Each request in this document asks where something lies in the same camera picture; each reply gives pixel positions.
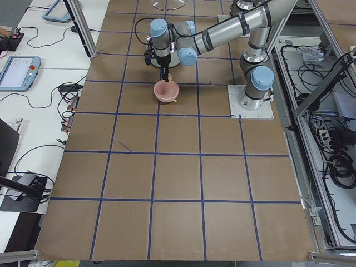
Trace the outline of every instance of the bowl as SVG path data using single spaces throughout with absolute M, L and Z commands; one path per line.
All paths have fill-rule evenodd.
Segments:
M 159 81 L 154 86 L 154 94 L 163 103 L 172 102 L 179 93 L 179 85 L 174 81 Z

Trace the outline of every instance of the yellow object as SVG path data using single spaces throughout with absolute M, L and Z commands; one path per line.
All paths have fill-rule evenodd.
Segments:
M 55 267 L 79 267 L 79 260 L 60 260 L 57 261 Z

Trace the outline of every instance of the black monitor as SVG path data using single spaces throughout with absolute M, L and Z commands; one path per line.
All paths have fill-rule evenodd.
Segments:
M 19 133 L 0 119 L 0 176 L 6 176 L 14 157 Z

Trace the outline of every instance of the clear glass bowl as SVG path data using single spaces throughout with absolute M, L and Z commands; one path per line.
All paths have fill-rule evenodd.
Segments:
M 152 5 L 160 10 L 175 10 L 185 5 L 186 0 L 151 0 Z

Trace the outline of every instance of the robotic arm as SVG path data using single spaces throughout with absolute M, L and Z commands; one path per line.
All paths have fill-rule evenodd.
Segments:
M 234 0 L 232 17 L 199 33 L 195 33 L 192 21 L 171 24 L 155 19 L 150 24 L 146 64 L 149 65 L 151 58 L 157 59 L 162 79 L 168 82 L 172 43 L 176 45 L 180 62 L 190 66 L 196 63 L 198 55 L 250 33 L 249 46 L 240 60 L 248 83 L 241 105 L 255 110 L 274 80 L 272 70 L 264 66 L 267 57 L 264 47 L 270 27 L 288 16 L 295 4 L 296 0 Z

